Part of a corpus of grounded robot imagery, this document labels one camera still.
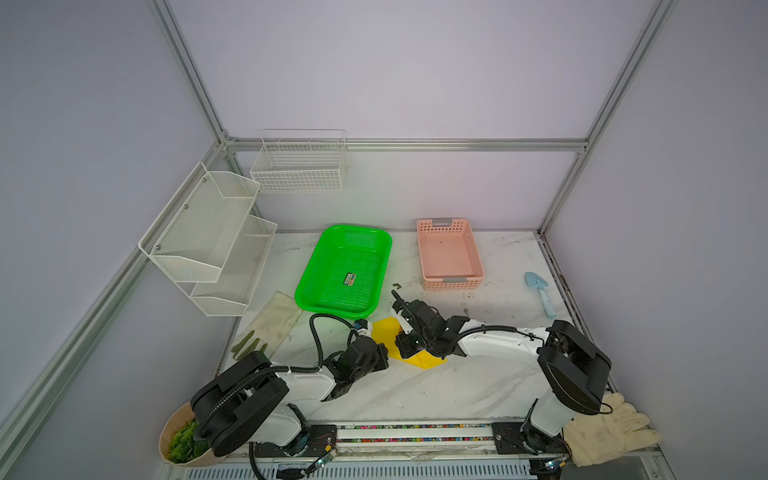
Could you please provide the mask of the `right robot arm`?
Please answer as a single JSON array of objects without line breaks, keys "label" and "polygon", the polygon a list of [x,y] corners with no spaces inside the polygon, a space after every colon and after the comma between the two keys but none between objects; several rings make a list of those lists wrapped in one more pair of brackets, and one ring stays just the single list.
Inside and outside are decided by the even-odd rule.
[{"label": "right robot arm", "polygon": [[555,320],[546,328],[523,329],[467,316],[445,319],[422,300],[392,295],[392,316],[402,329],[395,345],[402,358],[421,352],[440,359],[488,357],[541,370],[548,389],[529,408],[513,441],[518,448],[542,454],[561,439],[563,428],[577,415],[612,411],[603,405],[612,362],[573,324]]}]

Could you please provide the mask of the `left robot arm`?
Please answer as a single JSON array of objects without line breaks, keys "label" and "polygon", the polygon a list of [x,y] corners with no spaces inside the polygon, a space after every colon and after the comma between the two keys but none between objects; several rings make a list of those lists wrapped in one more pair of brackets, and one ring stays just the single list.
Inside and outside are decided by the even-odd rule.
[{"label": "left robot arm", "polygon": [[[344,350],[323,352],[316,328],[320,318],[347,327]],[[262,435],[295,455],[305,449],[310,433],[298,401],[338,399],[365,376],[388,368],[388,349],[373,339],[368,321],[317,313],[308,325],[317,353],[314,365],[274,364],[255,351],[198,390],[190,401],[197,421],[196,441],[208,444],[221,458]]]}]

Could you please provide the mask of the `green plastic basket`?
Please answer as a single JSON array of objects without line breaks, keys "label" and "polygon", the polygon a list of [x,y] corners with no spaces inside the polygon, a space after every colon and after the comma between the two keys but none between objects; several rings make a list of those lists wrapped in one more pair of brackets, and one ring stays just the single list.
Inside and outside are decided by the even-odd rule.
[{"label": "green plastic basket", "polygon": [[296,304],[313,313],[362,319],[379,304],[392,249],[380,229],[334,225],[317,241],[294,293]]}]

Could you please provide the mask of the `pink plastic basket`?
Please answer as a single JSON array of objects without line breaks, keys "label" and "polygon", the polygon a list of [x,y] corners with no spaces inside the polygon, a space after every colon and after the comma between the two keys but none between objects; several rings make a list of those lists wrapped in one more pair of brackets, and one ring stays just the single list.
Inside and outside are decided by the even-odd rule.
[{"label": "pink plastic basket", "polygon": [[474,290],[480,286],[485,274],[467,219],[419,219],[416,227],[425,290]]}]

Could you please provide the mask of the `yellow paper napkin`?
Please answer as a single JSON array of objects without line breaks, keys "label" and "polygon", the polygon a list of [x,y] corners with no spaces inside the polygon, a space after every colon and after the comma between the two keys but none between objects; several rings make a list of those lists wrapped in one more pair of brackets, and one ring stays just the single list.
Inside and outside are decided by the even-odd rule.
[{"label": "yellow paper napkin", "polygon": [[445,363],[445,360],[432,356],[427,351],[420,351],[410,358],[403,358],[395,344],[396,336],[402,331],[394,317],[379,320],[373,324],[372,338],[376,343],[382,343],[388,350],[391,359],[429,370]]}]

